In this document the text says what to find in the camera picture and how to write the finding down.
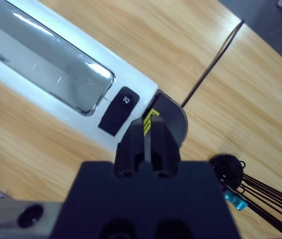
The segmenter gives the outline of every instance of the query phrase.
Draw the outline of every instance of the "white device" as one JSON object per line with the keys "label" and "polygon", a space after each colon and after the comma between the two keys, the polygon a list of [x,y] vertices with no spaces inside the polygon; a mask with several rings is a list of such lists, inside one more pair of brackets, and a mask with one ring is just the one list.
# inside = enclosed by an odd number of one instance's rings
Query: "white device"
{"label": "white device", "polygon": [[0,0],[0,81],[112,151],[158,90],[36,0]]}

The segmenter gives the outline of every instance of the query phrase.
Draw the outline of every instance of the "blue connector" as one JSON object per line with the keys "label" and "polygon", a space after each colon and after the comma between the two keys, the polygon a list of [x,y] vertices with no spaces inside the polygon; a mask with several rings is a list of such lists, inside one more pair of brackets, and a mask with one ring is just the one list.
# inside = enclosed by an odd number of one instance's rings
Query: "blue connector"
{"label": "blue connector", "polygon": [[224,192],[224,197],[232,205],[234,205],[239,211],[243,210],[248,206],[248,204],[242,200],[240,197],[236,196],[232,191],[226,190]]}

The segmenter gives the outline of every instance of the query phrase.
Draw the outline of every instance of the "wooden table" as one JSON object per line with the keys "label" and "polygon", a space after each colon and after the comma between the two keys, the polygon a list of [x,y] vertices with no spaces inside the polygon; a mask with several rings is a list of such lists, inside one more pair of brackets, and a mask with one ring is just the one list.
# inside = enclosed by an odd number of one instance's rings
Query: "wooden table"
{"label": "wooden table", "polygon": [[[239,19],[215,0],[42,0],[181,102]],[[183,160],[232,153],[282,191],[282,58],[248,26],[186,106]],[[79,165],[114,155],[0,84],[0,189],[61,201]],[[230,206],[243,238],[282,238]]]}

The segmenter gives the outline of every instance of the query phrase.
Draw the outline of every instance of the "yellow label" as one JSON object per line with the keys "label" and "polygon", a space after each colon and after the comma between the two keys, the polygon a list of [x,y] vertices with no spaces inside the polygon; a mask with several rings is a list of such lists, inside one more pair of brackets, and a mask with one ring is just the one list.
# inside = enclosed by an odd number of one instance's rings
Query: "yellow label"
{"label": "yellow label", "polygon": [[147,132],[150,130],[151,128],[151,115],[157,115],[159,116],[160,113],[158,113],[155,109],[151,109],[150,112],[147,114],[147,116],[145,117],[144,121],[143,121],[143,131],[144,131],[144,135],[147,134]]}

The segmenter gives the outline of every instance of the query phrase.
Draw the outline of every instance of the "gray floor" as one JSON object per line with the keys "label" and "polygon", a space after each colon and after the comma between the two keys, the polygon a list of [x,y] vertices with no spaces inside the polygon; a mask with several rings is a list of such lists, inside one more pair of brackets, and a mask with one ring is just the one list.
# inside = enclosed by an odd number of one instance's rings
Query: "gray floor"
{"label": "gray floor", "polygon": [[282,8],[278,0],[219,0],[282,56]]}

